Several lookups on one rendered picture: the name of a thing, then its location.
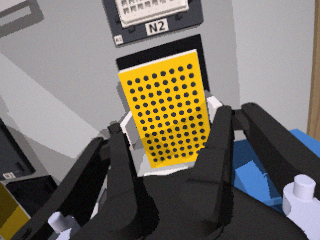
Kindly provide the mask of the grey bench mat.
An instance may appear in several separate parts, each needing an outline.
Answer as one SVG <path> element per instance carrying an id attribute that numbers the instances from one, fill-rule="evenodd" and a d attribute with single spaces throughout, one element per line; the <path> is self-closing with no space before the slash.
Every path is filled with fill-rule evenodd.
<path id="1" fill-rule="evenodd" d="M 4 187 L 47 175 L 58 186 L 130 112 L 116 59 L 196 34 L 218 101 L 257 103 L 307 133 L 315 0 L 201 0 L 202 24 L 120 46 L 102 0 L 33 1 L 0 18 L 0 118 L 36 170 Z"/>

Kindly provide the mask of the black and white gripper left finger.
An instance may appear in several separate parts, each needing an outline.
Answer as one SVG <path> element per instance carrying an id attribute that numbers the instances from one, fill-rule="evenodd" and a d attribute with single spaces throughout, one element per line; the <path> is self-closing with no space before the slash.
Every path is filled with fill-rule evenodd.
<path id="1" fill-rule="evenodd" d="M 106 175 L 104 226 L 113 240 L 137 239 L 144 219 L 131 154 L 139 132 L 131 110 L 107 129 L 110 138 L 88 144 L 49 200 L 10 240 L 68 240 L 91 219 Z"/>

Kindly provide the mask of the yellow open-top box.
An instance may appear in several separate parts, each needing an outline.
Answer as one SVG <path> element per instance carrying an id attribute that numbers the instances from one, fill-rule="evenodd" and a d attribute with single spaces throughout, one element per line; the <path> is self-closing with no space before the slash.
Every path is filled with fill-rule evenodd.
<path id="1" fill-rule="evenodd" d="M 0 182 L 0 240 L 10 240 L 28 220 L 28 216 Z"/>

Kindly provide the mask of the blue open-top bin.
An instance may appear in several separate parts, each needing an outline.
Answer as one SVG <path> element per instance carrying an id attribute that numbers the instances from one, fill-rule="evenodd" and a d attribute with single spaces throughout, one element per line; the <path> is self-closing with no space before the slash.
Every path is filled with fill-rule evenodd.
<path id="1" fill-rule="evenodd" d="M 320 157 L 320 142 L 298 129 L 289 130 Z M 231 185 L 286 215 L 283 199 L 247 139 L 234 141 Z M 270 201 L 269 201 L 270 200 Z"/>

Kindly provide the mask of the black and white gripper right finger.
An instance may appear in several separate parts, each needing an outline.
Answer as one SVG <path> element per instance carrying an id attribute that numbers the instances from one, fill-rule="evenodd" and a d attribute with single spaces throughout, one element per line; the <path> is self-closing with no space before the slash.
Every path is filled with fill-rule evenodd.
<path id="1" fill-rule="evenodd" d="M 320 157 L 258 104 L 232 110 L 207 90 L 204 94 L 211 129 L 177 200 L 186 232 L 205 237 L 216 230 L 223 180 L 231 184 L 232 179 L 234 131 L 243 130 L 282 197 L 286 216 L 309 240 L 320 240 Z"/>

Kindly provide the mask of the white multiwell plate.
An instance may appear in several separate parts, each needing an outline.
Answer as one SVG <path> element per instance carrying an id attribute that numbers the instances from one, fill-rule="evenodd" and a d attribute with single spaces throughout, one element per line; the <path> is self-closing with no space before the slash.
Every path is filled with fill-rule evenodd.
<path id="1" fill-rule="evenodd" d="M 188 11 L 187 0 L 115 0 L 122 27 Z"/>

